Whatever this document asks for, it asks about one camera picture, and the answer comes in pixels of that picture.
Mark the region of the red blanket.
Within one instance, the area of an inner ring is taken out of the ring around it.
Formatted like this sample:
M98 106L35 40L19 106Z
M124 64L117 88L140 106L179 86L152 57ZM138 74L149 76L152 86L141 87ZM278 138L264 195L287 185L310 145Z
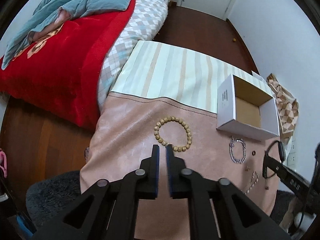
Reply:
M113 12L50 24L2 70L1 92L79 127L99 119L98 80L111 40L124 20Z

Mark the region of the striped cream cloth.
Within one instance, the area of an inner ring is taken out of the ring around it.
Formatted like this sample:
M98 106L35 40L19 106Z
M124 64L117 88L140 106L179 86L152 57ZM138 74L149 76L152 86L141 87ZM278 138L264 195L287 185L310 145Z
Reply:
M147 99L166 97L217 113L217 89L231 74L272 95L266 82L240 68L154 41L138 41L111 90Z

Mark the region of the pink slipper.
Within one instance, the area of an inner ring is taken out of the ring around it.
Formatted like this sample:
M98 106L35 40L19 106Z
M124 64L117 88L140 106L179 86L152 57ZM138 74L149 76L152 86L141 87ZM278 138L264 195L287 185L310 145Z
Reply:
M4 178L7 178L7 175L8 175L7 156L3 150L0 150L0 168L3 171Z

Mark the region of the diamond pattern mattress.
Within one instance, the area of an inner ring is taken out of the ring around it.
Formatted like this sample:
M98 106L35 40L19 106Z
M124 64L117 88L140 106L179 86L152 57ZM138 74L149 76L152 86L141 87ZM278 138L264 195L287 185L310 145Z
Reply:
M102 110L110 87L140 40L153 40L168 15L171 0L136 0L127 25L106 54L98 80L97 102Z

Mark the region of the pink suede mat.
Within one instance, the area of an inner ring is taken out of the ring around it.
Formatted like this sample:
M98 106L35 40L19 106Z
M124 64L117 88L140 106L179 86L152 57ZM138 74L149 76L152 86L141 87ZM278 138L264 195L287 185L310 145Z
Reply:
M264 150L272 140L259 142L216 130L216 114L183 105L169 98L146 99L111 92L107 97L95 133L89 144L86 165L80 171L80 189L85 192L97 180L112 182L139 168L142 159L160 147L159 193L156 200L140 200L135 237L138 239L190 239L188 202L169 196L165 147L154 135L156 123L167 116L182 118L189 125L193 142L177 155L186 166L204 178L228 178L241 191L249 189L253 172L258 182L248 197L267 215L271 214L278 189L278 178L265 189L262 177ZM235 164L229 155L233 138L246 143L246 161Z

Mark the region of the black wristband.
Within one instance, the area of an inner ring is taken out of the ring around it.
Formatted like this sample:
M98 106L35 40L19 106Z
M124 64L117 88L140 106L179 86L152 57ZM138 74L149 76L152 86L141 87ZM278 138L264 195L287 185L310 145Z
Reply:
M283 143L280 140L273 141L265 150L265 153L267 153L272 158L276 159L280 163L285 161L286 155L285 155L285 148ZM268 175L273 174L273 171L268 170Z

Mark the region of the white cardboard box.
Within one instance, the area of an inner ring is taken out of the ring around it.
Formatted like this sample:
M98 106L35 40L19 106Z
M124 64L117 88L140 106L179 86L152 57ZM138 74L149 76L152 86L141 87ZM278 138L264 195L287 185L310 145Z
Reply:
M279 137L274 97L236 75L229 75L217 90L216 129L257 141Z

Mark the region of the teal quilt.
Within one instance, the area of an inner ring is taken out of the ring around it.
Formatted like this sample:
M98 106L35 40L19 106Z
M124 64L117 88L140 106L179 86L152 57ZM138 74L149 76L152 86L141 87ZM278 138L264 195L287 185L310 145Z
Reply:
M31 19L9 42L4 54L2 70L11 67L10 63L32 43L31 38L36 33L43 31L52 23L63 25L65 22L62 18L63 14L68 20L76 20L97 14L118 13L124 23L117 24L120 29L111 40L108 53L132 16L135 4L136 0L43 0L35 9Z

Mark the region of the dark grey fluffy rug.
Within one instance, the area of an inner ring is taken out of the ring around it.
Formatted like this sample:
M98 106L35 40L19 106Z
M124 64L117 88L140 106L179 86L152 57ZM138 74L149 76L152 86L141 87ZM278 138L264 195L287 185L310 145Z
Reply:
M31 185L25 204L35 228L39 229L63 211L80 194L79 171L66 172Z

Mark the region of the white power strip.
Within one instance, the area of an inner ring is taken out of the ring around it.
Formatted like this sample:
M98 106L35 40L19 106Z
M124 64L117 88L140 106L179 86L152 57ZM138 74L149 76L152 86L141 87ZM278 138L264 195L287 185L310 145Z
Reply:
M291 169L296 168L296 163L297 163L297 144L296 144L296 139L294 137L291 138L291 147L290 151L287 155L287 166Z

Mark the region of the brown checkered scarf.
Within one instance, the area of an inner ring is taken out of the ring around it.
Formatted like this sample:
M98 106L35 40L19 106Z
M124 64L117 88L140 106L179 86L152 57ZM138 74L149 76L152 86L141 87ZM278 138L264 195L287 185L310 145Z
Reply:
M269 88L274 93L278 119L280 124L281 139L293 136L299 116L299 104L297 99L284 88L274 74L270 74L267 79Z

